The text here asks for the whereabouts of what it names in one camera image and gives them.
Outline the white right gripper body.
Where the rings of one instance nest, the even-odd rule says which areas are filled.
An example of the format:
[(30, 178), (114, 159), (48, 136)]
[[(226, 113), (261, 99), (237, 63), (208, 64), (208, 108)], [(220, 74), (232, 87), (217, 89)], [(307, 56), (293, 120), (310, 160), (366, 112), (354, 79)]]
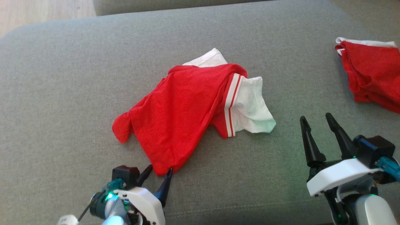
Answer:
[(321, 191), (327, 191), (375, 172), (383, 172), (383, 170), (368, 168), (357, 158), (346, 159), (318, 172), (307, 182), (307, 188), (310, 196), (315, 196)]

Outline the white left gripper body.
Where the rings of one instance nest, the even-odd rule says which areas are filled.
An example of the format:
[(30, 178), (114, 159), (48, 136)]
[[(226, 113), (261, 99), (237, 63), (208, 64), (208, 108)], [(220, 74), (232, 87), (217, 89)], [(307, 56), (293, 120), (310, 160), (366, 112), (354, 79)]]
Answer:
[(164, 210), (160, 200), (146, 188), (135, 187), (130, 190), (118, 189), (113, 192), (119, 198), (128, 200), (152, 225), (165, 224)]

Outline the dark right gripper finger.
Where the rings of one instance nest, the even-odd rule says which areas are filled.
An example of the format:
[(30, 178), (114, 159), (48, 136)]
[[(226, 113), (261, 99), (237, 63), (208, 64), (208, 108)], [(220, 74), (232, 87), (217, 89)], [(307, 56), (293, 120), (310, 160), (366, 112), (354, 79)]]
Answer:
[(353, 141), (347, 135), (346, 131), (340, 126), (340, 124), (336, 121), (331, 113), (325, 114), (326, 121), (330, 127), (330, 130), (335, 134), (336, 140), (338, 142), (341, 158), (342, 159), (350, 159), (354, 158), (358, 150), (353, 144)]
[(311, 127), (309, 126), (306, 117), (300, 117), (300, 125), (307, 166), (310, 168), (316, 168), (319, 164), (326, 161), (326, 157), (319, 151), (319, 148), (311, 134)]

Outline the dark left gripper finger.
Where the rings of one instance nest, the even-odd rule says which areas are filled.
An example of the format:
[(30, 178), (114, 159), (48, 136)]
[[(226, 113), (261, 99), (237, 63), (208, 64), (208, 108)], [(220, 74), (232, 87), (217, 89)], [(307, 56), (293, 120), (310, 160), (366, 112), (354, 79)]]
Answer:
[(173, 176), (173, 168), (170, 167), (158, 191), (153, 193), (153, 195), (161, 202), (162, 208), (164, 208), (166, 205), (172, 176)]
[(138, 187), (142, 187), (144, 181), (146, 181), (146, 179), (149, 177), (152, 171), (153, 171), (153, 166), (149, 165), (143, 172), (141, 172), (138, 179), (136, 180), (136, 184)]

